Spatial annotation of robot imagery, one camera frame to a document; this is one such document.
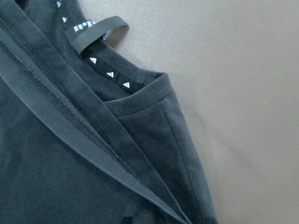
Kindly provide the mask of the black printed t-shirt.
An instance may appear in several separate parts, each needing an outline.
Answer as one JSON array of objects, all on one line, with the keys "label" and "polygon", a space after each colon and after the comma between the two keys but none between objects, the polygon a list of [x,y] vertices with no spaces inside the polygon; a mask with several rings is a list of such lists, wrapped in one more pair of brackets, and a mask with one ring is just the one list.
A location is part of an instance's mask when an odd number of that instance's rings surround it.
[{"label": "black printed t-shirt", "polygon": [[0,3],[0,221],[214,224],[164,72],[105,43],[75,0]]}]

